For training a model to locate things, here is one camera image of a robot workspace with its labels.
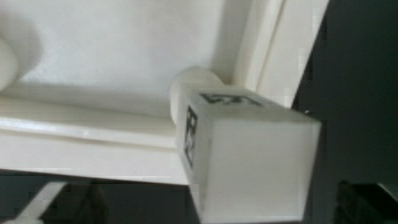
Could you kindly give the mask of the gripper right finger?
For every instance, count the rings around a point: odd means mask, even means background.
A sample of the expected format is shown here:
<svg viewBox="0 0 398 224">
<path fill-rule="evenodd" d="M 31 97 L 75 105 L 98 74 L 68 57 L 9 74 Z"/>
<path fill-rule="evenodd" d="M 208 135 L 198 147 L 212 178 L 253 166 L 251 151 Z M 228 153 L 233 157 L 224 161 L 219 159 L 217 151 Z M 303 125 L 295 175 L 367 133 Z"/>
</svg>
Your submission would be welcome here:
<svg viewBox="0 0 398 224">
<path fill-rule="evenodd" d="M 398 185 L 340 182 L 333 224 L 398 224 Z"/>
</svg>

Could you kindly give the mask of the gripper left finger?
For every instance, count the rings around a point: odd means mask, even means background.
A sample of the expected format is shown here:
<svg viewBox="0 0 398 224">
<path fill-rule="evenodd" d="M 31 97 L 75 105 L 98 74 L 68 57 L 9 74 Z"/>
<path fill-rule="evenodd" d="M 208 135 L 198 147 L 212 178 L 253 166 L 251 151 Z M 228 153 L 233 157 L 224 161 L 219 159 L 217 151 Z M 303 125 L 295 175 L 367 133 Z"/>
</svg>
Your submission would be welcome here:
<svg viewBox="0 0 398 224">
<path fill-rule="evenodd" d="M 100 186 L 48 182 L 15 218 L 15 224 L 109 224 Z"/>
</svg>

